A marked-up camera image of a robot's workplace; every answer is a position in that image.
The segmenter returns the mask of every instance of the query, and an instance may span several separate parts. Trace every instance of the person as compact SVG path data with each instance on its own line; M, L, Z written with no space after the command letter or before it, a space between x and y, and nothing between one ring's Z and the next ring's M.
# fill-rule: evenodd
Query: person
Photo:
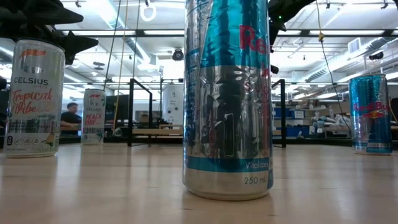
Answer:
M77 135L81 124L81 116L77 115L77 103L71 102L67 105L68 111L61 114L61 126L62 127L69 127L69 128L76 128L76 131L62 131L62 134L67 135Z

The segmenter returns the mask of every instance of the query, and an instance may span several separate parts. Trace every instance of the blue and silver can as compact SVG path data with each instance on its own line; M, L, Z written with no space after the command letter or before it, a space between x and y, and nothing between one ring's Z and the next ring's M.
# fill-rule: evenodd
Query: blue and silver can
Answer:
M187 0L183 183L249 200L273 184L267 1Z
M386 76L357 77L348 85L355 153L389 155L392 142Z

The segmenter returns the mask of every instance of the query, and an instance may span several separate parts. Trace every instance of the table surface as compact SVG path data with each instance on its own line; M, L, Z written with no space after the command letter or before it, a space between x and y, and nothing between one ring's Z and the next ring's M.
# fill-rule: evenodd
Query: table surface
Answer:
M188 193L182 147L61 145L57 156L0 154L1 223L396 223L398 155L350 147L274 148L270 194L220 202Z

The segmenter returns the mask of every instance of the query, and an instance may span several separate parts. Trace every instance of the white cylinder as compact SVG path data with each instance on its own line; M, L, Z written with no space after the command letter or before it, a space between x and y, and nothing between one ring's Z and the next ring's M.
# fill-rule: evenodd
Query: white cylinder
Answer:
M103 144L105 127L105 91L87 89L83 100L82 144Z
M171 83L163 91L163 119L172 124L183 123L183 85Z

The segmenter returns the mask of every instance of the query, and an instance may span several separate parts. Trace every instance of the energy drink can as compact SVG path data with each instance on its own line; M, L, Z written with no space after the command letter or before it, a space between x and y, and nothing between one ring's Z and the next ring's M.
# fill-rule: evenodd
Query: energy drink can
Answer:
M7 157L58 151L64 67L60 47L38 40L17 42L4 142Z
M348 85L355 153L389 155L392 141L386 76L357 77Z
M250 200L273 184L267 1L187 0L183 183Z
M82 144L103 144L105 128L105 91L87 89L83 99Z

